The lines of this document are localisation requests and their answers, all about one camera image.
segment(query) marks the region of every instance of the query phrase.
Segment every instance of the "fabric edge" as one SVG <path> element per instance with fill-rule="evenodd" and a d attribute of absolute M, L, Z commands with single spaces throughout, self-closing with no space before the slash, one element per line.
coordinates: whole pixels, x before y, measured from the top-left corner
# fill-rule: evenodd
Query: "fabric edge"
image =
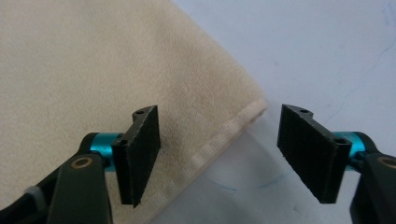
<path fill-rule="evenodd" d="M 163 190 L 156 193 L 144 204 L 136 207 L 136 211 L 130 218 L 129 223 L 148 223 L 157 216 L 166 205 L 172 202 L 177 195 L 183 191 L 192 181 L 200 175 L 212 161 L 214 161 L 245 129 L 247 129 L 267 108 L 267 103 L 263 98 L 253 101 L 241 110 L 233 119 L 225 122 L 219 133 L 213 136 L 187 163 L 190 169 L 181 170 L 180 174 L 166 185 Z M 181 186 L 182 190 L 176 190 L 176 186 Z"/>

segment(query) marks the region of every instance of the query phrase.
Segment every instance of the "beige cloth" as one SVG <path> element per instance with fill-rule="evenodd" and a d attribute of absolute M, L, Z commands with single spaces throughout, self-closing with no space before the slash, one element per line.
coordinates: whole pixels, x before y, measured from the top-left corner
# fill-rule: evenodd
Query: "beige cloth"
<path fill-rule="evenodd" d="M 159 213 L 262 113 L 262 91 L 168 0 L 1 2 L 0 208 L 148 105 L 163 147 L 136 209 L 106 174 L 115 223 Z"/>

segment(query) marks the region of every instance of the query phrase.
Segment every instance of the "teal cylindrical joint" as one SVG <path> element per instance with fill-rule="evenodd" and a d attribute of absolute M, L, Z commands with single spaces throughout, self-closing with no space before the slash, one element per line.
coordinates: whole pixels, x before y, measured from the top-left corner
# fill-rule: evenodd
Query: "teal cylindrical joint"
<path fill-rule="evenodd" d="M 105 169 L 106 172 L 115 172 L 116 168 L 113 161 L 113 150 L 111 143 L 118 138 L 120 133 L 99 133 L 92 141 L 91 151 L 97 151 L 101 156 L 108 161 L 109 166 Z"/>
<path fill-rule="evenodd" d="M 334 134 L 337 137 L 345 138 L 346 140 L 352 143 L 352 147 L 349 152 L 349 160 L 352 160 L 357 152 L 366 151 L 366 147 L 363 141 L 361 141 L 361 138 L 357 134 L 352 132 L 337 132 Z"/>

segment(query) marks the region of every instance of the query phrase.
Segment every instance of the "felt fabric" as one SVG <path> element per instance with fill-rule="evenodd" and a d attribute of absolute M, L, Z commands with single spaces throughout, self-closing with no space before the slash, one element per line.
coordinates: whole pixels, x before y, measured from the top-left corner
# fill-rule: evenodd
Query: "felt fabric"
<path fill-rule="evenodd" d="M 168 0 L 1 2 L 0 209 L 148 105 L 163 146 L 136 209 L 106 174 L 115 223 L 159 213 L 263 112 L 262 90 Z"/>

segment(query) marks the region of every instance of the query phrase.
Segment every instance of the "white background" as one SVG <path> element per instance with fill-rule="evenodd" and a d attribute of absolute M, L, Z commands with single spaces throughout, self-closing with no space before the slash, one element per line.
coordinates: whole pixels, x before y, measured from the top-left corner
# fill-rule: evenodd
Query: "white background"
<path fill-rule="evenodd" d="M 360 175 L 320 204 L 276 147 L 282 104 L 396 156 L 396 1 L 174 0 L 257 80 L 269 109 L 152 223 L 351 223 Z"/>

